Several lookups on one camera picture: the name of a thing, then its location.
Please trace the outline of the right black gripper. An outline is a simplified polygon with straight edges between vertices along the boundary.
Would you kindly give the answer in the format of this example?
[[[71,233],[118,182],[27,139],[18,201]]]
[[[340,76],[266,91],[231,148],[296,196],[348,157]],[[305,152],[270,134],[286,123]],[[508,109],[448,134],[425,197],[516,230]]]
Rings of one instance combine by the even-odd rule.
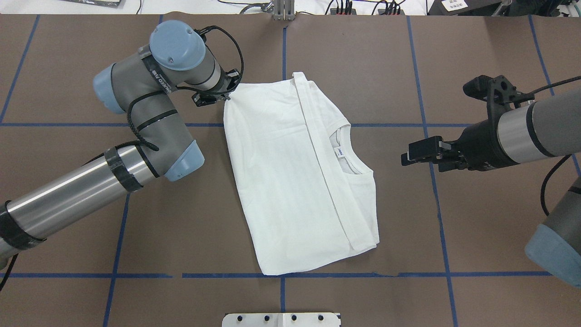
[[[401,166],[421,162],[450,162],[454,151],[458,157],[449,165],[450,170],[488,171],[517,165],[500,144],[498,138],[499,118],[484,120],[467,127],[461,136],[447,143],[441,136],[432,136],[408,144],[401,155]]]

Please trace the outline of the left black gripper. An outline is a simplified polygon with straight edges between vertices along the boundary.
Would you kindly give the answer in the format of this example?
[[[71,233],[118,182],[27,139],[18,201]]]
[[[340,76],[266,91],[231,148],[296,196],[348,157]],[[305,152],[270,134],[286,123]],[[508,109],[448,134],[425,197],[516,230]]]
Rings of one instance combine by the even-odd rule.
[[[215,105],[221,101],[230,100],[232,93],[241,82],[241,72],[238,69],[232,69],[228,72],[221,70],[218,83],[213,88],[213,95],[205,93],[195,93],[192,100],[197,107]]]

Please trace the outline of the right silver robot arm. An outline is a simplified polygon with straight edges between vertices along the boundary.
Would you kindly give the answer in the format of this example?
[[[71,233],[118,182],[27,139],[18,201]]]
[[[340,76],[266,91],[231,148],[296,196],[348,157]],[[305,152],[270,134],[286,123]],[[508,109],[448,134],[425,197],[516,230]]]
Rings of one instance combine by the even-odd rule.
[[[525,254],[554,277],[579,288],[580,180],[569,186],[553,209],[547,207],[546,190],[556,170],[580,152],[580,89],[535,101],[533,94],[502,82],[468,95],[486,102],[487,119],[467,127],[453,141],[433,136],[410,143],[401,165],[429,162],[440,172],[486,172],[558,158],[540,188],[546,219],[526,244]]]

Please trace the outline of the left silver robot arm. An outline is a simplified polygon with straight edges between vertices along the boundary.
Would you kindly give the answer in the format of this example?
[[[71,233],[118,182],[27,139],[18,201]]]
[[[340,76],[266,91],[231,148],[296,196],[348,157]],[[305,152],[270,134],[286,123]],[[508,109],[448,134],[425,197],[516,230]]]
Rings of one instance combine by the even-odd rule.
[[[15,200],[132,139],[91,81],[147,42],[158,16],[1,17],[1,201]],[[223,128],[193,126],[201,169],[129,197],[121,273],[231,273],[252,259]]]

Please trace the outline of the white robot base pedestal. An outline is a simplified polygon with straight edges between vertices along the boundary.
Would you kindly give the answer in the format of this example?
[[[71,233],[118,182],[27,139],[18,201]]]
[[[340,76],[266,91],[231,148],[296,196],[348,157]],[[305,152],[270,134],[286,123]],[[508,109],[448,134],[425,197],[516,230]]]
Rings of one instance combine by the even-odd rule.
[[[262,312],[227,314],[222,327],[340,327],[334,312]]]

